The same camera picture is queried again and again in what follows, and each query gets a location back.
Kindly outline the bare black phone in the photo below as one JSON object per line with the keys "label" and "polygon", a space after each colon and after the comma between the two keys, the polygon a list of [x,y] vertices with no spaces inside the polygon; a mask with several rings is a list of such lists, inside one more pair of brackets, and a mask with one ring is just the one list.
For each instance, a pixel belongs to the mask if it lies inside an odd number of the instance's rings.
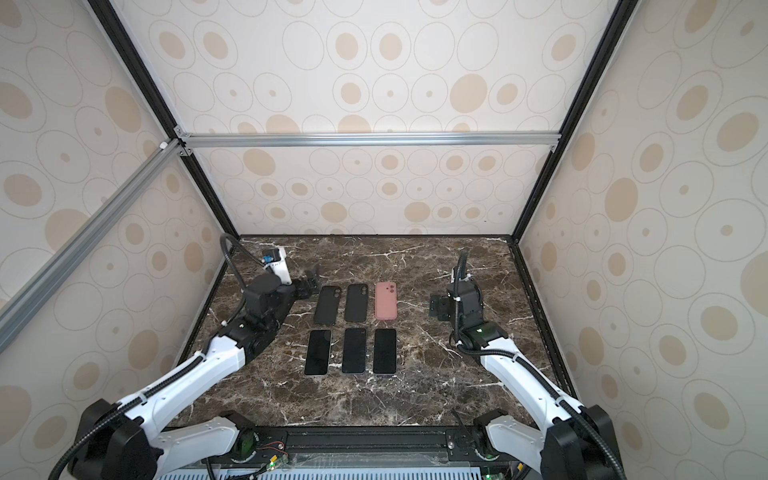
{"label": "bare black phone", "polygon": [[367,329],[347,328],[344,332],[342,372],[360,374],[366,371]]}
{"label": "bare black phone", "polygon": [[397,371],[397,331],[377,329],[374,335],[373,372],[394,375]]}
{"label": "bare black phone", "polygon": [[332,332],[312,330],[309,334],[304,374],[307,376],[326,375],[331,351]]}

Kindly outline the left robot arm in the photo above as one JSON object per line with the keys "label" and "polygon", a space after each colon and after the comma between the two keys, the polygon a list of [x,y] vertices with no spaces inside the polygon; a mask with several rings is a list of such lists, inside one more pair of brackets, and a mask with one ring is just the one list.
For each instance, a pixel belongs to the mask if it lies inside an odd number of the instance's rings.
{"label": "left robot arm", "polygon": [[232,450],[251,424],[229,413],[191,427],[169,423],[203,393],[242,369],[274,341],[294,303],[320,290],[316,273],[285,285],[262,274],[243,291],[241,308],[203,349],[150,385],[116,402],[99,399],[81,414],[73,445],[50,478],[159,479],[180,467]]}

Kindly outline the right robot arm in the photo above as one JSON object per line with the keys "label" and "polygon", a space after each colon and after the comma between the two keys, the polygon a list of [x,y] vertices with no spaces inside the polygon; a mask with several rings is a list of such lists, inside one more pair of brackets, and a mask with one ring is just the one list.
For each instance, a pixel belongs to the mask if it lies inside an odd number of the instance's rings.
{"label": "right robot arm", "polygon": [[474,420],[472,433],[482,458],[505,454],[543,479],[625,479],[612,420],[601,407],[587,407],[550,381],[497,323],[484,319],[477,282],[469,275],[444,294],[430,296],[429,315],[452,325],[458,352],[474,358],[525,408],[529,427],[497,409]]}

